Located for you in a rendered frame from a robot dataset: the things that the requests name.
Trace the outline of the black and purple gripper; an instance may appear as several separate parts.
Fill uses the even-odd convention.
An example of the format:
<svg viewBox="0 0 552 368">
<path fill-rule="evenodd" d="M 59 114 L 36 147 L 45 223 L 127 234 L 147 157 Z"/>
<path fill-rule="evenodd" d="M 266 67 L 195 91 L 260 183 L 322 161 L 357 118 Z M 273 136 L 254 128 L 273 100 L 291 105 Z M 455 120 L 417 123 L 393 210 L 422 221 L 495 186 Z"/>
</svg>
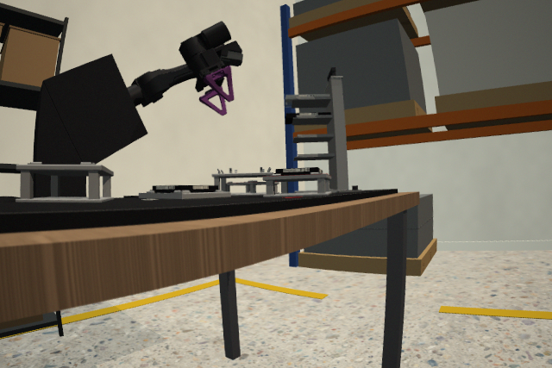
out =
<svg viewBox="0 0 552 368">
<path fill-rule="evenodd" d="M 206 86 L 209 86 L 210 88 L 212 88 L 210 90 L 207 90 L 204 93 L 204 95 L 199 98 L 199 101 L 205 104 L 206 106 L 210 107 L 211 109 L 215 110 L 218 114 L 226 115 L 227 110 L 226 110 L 225 100 L 227 100 L 228 102 L 231 102 L 234 100 L 231 67 L 229 65 L 223 68 L 225 64 L 222 61 L 215 63 L 214 65 L 207 66 L 202 55 L 200 54 L 202 52 L 199 52 L 189 60 L 190 62 L 189 66 L 191 70 L 193 71 L 194 75 L 198 77 L 196 82 L 196 87 L 195 87 L 197 92 L 200 92 Z M 223 91 L 222 84 L 223 84 L 224 77 L 227 78 L 229 95 L 227 95 Z M 222 110 L 220 110 L 217 106 L 215 106 L 213 103 L 208 101 L 209 99 L 215 96 L 219 96 L 220 102 L 222 105 Z"/>
</svg>

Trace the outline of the white microplate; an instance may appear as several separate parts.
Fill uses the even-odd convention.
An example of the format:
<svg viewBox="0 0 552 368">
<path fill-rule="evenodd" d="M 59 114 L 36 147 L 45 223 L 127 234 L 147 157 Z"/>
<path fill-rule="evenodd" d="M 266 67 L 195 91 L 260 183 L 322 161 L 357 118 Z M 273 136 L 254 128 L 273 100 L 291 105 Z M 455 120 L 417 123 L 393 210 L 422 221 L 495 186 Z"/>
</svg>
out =
<svg viewBox="0 0 552 368">
<path fill-rule="evenodd" d="M 285 107 L 292 106 L 292 99 L 295 97 L 330 97 L 329 94 L 307 94 L 307 95 L 285 95 Z"/>
</svg>

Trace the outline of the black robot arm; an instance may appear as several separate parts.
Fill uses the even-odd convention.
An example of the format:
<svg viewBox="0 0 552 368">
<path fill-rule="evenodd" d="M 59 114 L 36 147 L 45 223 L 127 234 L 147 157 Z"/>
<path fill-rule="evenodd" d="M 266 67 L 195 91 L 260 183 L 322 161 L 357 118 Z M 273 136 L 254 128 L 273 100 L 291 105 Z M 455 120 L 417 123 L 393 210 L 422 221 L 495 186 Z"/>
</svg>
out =
<svg viewBox="0 0 552 368">
<path fill-rule="evenodd" d="M 196 78 L 189 67 L 189 60 L 199 52 L 204 51 L 200 54 L 207 66 L 220 61 L 225 64 L 223 68 L 228 65 L 241 65 L 243 54 L 237 41 L 224 45 L 225 42 L 230 40 L 231 35 L 227 26 L 220 21 L 201 31 L 200 34 L 181 42 L 179 52 L 186 64 L 171 69 L 146 72 L 136 78 L 131 86 L 127 87 L 135 106 L 141 104 L 145 107 L 150 103 L 156 103 L 163 97 L 163 93 L 174 85 Z"/>
</svg>

